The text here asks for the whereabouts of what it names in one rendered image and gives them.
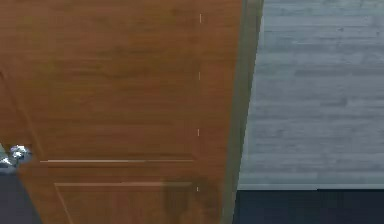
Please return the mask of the brown wooden room door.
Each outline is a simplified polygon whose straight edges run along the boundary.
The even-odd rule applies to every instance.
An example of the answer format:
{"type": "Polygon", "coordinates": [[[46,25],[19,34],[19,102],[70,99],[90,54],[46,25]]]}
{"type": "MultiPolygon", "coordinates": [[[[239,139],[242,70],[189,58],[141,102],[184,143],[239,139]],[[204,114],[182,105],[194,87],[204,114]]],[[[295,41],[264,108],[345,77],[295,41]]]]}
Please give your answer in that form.
{"type": "Polygon", "coordinates": [[[0,0],[0,144],[42,224],[232,224],[265,0],[0,0]]]}

